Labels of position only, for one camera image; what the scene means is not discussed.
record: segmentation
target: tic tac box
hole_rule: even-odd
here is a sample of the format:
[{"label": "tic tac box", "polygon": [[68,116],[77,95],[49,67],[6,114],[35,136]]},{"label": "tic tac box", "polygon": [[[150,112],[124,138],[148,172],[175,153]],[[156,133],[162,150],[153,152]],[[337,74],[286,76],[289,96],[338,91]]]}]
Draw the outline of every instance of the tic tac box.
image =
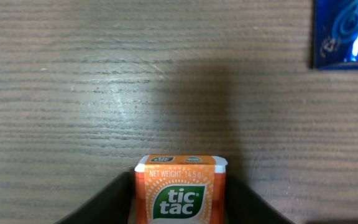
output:
[{"label": "tic tac box", "polygon": [[358,0],[316,0],[314,67],[358,69]]},{"label": "tic tac box", "polygon": [[222,224],[227,161],[150,155],[135,168],[137,224]]}]

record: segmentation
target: shiny blue wrapper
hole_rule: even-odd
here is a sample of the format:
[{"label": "shiny blue wrapper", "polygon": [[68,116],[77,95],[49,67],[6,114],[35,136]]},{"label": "shiny blue wrapper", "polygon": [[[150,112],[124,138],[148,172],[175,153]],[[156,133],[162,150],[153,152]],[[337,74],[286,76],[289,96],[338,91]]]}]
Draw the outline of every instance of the shiny blue wrapper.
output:
[{"label": "shiny blue wrapper", "polygon": [[314,67],[358,69],[358,0],[316,0]]}]

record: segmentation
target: table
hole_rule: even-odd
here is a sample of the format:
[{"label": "table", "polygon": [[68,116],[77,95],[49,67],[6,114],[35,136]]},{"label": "table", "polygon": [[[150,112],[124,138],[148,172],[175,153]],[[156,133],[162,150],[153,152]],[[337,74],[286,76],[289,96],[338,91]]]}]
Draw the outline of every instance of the table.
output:
[{"label": "table", "polygon": [[0,0],[0,223],[52,223],[146,154],[214,154],[296,223],[358,218],[358,71],[307,0]]}]

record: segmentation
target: orange tic tac container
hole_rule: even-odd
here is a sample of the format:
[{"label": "orange tic tac container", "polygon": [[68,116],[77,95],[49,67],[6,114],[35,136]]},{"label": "orange tic tac container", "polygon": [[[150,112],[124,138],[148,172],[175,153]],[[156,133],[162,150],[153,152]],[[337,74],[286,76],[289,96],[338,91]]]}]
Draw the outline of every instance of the orange tic tac container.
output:
[{"label": "orange tic tac container", "polygon": [[226,165],[218,156],[143,157],[135,168],[137,224],[223,224]]}]

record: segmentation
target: swirl design on blue package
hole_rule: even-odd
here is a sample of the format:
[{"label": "swirl design on blue package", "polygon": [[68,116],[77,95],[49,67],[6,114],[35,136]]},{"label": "swirl design on blue package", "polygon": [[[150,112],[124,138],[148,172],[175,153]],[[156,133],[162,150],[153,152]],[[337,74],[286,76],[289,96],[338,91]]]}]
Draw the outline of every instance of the swirl design on blue package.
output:
[{"label": "swirl design on blue package", "polygon": [[358,36],[358,0],[343,1],[345,6],[333,24],[333,39],[342,44],[353,42]]}]

